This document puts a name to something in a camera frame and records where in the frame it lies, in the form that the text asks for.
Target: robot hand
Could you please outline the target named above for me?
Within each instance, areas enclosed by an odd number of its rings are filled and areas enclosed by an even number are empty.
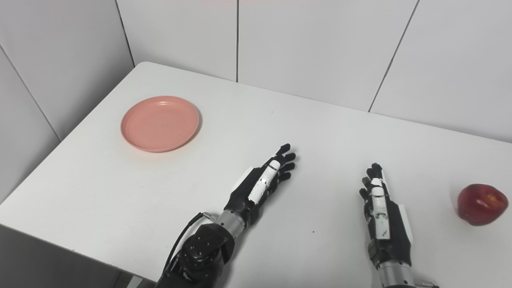
[[[234,241],[260,215],[260,208],[279,183],[291,177],[295,168],[295,153],[286,154],[290,144],[279,151],[263,166],[250,168],[235,185],[224,211],[217,218],[209,213],[199,213],[183,230],[171,250],[156,288],[212,288],[221,275],[224,264],[234,251]],[[172,258],[175,247],[188,227],[202,216],[213,223],[199,226],[185,240],[183,247]]]
[[[257,221],[261,206],[274,193],[279,183],[290,179],[289,171],[295,168],[295,163],[292,162],[295,160],[295,153],[285,155],[288,151],[290,144],[285,144],[263,166],[249,168],[231,193],[224,212],[235,212],[244,222],[244,228]]]
[[[413,278],[409,221],[403,205],[391,200],[382,167],[373,163],[366,174],[362,179],[366,189],[359,193],[365,201],[364,214],[370,232],[368,253],[379,272],[382,287],[437,287]]]

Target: white wall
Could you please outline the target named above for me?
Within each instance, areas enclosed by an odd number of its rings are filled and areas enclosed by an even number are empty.
[[[135,62],[369,110],[416,0],[119,0]],[[512,4],[419,3],[371,112],[512,142]]]
[[[239,82],[367,111],[415,4],[240,1]]]
[[[0,45],[60,138],[133,68],[115,0],[0,7]]]
[[[237,1],[118,0],[135,64],[236,79]]]
[[[372,112],[512,142],[512,2],[422,0]]]
[[[0,49],[0,203],[58,144],[45,116]]]
[[[115,0],[0,0],[0,47],[2,202],[133,63]],[[0,259],[0,287],[112,288],[119,275],[2,226]]]

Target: table surface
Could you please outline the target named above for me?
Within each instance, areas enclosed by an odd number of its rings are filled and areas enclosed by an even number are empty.
[[[124,113],[157,95],[191,101],[200,131],[166,153],[120,134]],[[284,143],[297,168],[237,240],[225,287],[377,287],[358,190],[372,162],[412,226],[413,269],[441,287],[512,282],[512,212],[483,227],[457,217],[470,183],[509,197],[512,145],[158,64],[139,64],[0,205],[0,223],[157,280],[186,223],[220,213],[248,166]]]

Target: apple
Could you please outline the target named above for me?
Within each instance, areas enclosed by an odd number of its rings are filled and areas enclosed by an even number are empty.
[[[486,225],[507,209],[505,194],[486,184],[471,184],[462,189],[457,199],[459,217],[474,226]]]

